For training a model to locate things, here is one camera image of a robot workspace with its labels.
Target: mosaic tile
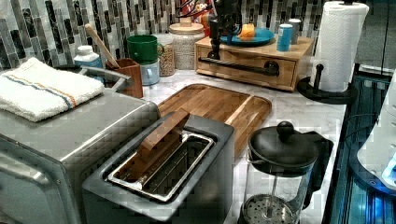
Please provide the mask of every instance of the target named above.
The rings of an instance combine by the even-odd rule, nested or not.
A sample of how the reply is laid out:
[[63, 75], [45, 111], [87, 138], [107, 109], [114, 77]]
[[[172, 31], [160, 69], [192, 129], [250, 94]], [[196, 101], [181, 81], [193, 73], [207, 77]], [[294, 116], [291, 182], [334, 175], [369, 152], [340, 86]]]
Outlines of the mosaic tile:
[[9, 62], [6, 48], [4, 47], [3, 38], [0, 38], [0, 64], [2, 68], [11, 68], [11, 63]]
[[41, 52], [41, 48], [40, 48], [40, 43], [37, 37], [34, 37], [31, 39], [32, 41], [32, 47], [35, 53], [35, 57], [40, 60], [40, 61], [44, 61], [44, 56], [43, 53]]
[[22, 14], [22, 9], [19, 0], [12, 0], [11, 1], [12, 11], [15, 15], [15, 20], [18, 25], [18, 30], [20, 30], [21, 40], [23, 45], [26, 48], [32, 47], [32, 43], [30, 42], [30, 38], [28, 35], [28, 31], [26, 28], [26, 24], [24, 21], [24, 16]]
[[[0, 20], [0, 51], [6, 53], [0, 58], [2, 68], [19, 64], [31, 52], [55, 66], [71, 63], [79, 45], [93, 45], [94, 50], [99, 51], [85, 32], [86, 23], [99, 31], [110, 52], [124, 58], [128, 55], [128, 36], [140, 34], [142, 30], [148, 34], [165, 33], [170, 24], [178, 22], [175, 11], [179, 2], [176, 0], [5, 1], [10, 3], [13, 15]], [[241, 1], [242, 18], [243, 22], [251, 21], [276, 33], [280, 23], [299, 18], [303, 20], [302, 35], [316, 37], [324, 2], [244, 0]], [[17, 63], [11, 63], [9, 55]]]

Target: paper towel holder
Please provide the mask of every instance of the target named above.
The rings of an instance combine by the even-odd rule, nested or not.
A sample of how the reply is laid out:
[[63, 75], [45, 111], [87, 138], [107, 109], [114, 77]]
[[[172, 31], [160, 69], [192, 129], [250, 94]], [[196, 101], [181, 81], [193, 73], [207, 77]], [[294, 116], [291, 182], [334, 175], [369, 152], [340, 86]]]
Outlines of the paper towel holder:
[[315, 75], [314, 86], [309, 84], [311, 77], [301, 79], [297, 85], [298, 92], [304, 97], [328, 105], [350, 105], [358, 97], [358, 89], [348, 83], [345, 91], [331, 92], [319, 89], [321, 73], [324, 69], [323, 64], [317, 65], [317, 74]]

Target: countertop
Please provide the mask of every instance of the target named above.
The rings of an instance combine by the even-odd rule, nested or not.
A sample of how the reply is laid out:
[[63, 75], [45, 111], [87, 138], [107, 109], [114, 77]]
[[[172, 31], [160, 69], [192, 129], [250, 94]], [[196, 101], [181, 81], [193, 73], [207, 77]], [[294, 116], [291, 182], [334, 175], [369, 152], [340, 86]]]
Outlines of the countertop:
[[[272, 111], [262, 124], [262, 127], [276, 126], [280, 121], [290, 121], [294, 128], [302, 133], [315, 131], [334, 142], [332, 156], [326, 170], [321, 189], [312, 196], [311, 204], [302, 211], [301, 224], [321, 223], [329, 186], [332, 178], [332, 168], [338, 148], [339, 137], [343, 124], [345, 105], [325, 105], [304, 98], [299, 92], [283, 92], [266, 89], [246, 83], [234, 82], [217, 77], [197, 75], [195, 71], [178, 70], [170, 77], [161, 77], [159, 83], [144, 87], [143, 99], [155, 104], [190, 84], [202, 83], [227, 90], [240, 91], [264, 97], [271, 101]], [[224, 224], [234, 224], [239, 217], [239, 209], [243, 202], [247, 176], [245, 152], [238, 158], [233, 168], [233, 206]]]

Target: wooden cutting board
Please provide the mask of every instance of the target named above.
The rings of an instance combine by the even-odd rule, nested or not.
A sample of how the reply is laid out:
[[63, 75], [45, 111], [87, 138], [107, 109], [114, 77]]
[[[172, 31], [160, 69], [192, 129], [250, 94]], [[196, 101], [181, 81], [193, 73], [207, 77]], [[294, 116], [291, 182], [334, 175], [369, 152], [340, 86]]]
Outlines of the wooden cutting board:
[[204, 84], [193, 84], [159, 104], [161, 116], [179, 108], [193, 115], [215, 119], [235, 128], [237, 160], [248, 143], [248, 137], [271, 112], [271, 102], [259, 96], [228, 91]]

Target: folded towel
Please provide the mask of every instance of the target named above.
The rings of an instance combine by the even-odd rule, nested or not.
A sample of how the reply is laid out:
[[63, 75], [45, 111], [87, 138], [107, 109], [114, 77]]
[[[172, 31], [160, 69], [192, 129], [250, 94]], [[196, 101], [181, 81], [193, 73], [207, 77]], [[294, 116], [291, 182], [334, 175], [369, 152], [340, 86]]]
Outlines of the folded towel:
[[90, 100], [104, 88], [98, 80], [31, 58], [0, 76], [0, 108], [37, 122]]

